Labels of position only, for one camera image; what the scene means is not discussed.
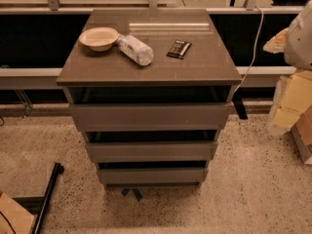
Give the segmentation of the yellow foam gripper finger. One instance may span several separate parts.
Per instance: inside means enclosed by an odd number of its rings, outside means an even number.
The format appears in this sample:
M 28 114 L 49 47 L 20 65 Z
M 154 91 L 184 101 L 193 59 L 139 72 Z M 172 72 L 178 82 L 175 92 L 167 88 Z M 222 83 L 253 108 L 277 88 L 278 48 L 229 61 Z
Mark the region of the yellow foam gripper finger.
M 288 32 L 288 28 L 285 28 L 278 32 L 275 36 L 273 36 L 269 41 L 264 44 L 263 50 L 271 54 L 282 53 L 285 48 Z
M 268 133 L 272 136 L 285 134 L 311 105 L 311 71 L 304 70 L 290 77 L 281 76 L 266 124 Z

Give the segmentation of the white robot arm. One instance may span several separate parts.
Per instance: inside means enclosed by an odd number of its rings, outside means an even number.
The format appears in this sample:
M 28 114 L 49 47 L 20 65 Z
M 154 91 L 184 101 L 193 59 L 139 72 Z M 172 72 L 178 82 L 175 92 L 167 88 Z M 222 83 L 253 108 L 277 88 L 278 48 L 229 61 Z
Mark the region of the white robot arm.
M 276 84 L 267 130 L 272 136 L 288 132 L 312 105 L 312 1 L 288 28 L 267 41 L 263 50 L 283 53 L 285 62 L 296 68 L 289 78 L 281 76 Z

